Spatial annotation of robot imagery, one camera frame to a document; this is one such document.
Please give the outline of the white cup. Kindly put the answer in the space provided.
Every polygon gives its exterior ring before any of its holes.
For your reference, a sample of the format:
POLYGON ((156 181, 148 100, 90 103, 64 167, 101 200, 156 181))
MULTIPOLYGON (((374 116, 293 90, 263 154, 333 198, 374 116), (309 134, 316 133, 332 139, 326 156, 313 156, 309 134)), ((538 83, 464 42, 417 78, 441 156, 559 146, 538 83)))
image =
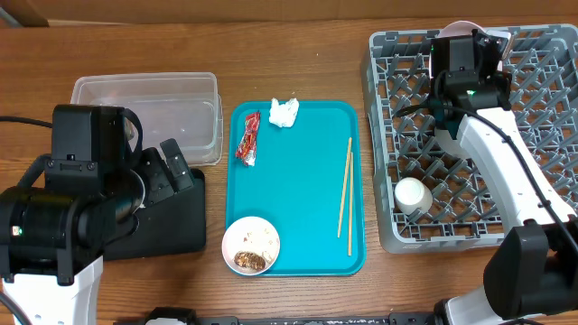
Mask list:
POLYGON ((417 209, 427 212, 433 205, 431 191, 413 177, 406 177, 397 183, 394 197, 397 207, 406 215, 411 215, 417 209))

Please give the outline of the grey bowl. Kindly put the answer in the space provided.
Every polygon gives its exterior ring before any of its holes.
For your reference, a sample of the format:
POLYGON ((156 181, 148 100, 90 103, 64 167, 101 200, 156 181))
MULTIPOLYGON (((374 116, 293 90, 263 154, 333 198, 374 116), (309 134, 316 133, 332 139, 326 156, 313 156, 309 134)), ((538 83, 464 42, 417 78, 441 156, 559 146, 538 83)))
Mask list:
POLYGON ((441 149, 449 155, 458 159, 470 159, 470 155, 460 146, 458 140, 454 140, 448 130, 434 129, 434 137, 441 149))

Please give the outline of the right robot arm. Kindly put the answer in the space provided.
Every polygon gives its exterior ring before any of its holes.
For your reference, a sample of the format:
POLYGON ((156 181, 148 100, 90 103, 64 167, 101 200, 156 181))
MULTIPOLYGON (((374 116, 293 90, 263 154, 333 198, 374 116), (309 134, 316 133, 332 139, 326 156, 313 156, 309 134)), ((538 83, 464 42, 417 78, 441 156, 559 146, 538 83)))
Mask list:
POLYGON ((445 150, 472 159, 493 199, 504 240, 480 288, 436 312, 447 324, 500 324, 577 308, 577 214, 527 149, 509 102, 511 76, 499 64, 509 32, 472 23, 432 41, 427 100, 445 150))

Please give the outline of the large pink plate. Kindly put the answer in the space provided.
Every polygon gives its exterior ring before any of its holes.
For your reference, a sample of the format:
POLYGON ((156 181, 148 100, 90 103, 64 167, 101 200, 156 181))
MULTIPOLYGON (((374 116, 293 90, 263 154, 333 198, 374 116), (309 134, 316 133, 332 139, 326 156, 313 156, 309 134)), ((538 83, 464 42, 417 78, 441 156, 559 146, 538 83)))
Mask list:
MULTIPOLYGON (((440 33, 438 34, 438 38, 442 37, 453 37, 453 36, 460 36, 465 35, 467 32, 471 32, 473 29, 478 29, 486 33, 488 28, 484 28, 479 26, 476 23, 469 22, 469 21, 457 21, 454 23, 448 24, 446 27, 441 29, 440 33)), ((497 70, 503 70, 503 63, 504 60, 500 58, 497 70)))

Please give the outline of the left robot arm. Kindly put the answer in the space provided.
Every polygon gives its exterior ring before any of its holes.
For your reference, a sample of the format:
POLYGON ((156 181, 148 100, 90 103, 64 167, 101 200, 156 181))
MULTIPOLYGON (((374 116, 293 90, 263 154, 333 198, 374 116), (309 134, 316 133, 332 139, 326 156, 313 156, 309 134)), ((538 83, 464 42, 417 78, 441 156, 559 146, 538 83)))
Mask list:
POLYGON ((92 324, 107 260, 206 243, 205 177, 124 107, 58 105, 51 151, 1 195, 1 303, 18 324, 92 324))

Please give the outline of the red snack wrapper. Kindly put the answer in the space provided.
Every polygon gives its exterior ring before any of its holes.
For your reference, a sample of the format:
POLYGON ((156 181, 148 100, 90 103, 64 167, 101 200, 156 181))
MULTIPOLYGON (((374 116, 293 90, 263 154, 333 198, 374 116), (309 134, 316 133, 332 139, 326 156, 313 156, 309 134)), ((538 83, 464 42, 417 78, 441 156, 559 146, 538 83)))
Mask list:
POLYGON ((244 134, 238 144, 235 156, 246 166, 254 166, 256 161, 256 138, 260 127, 261 113, 256 111, 246 116, 244 134))

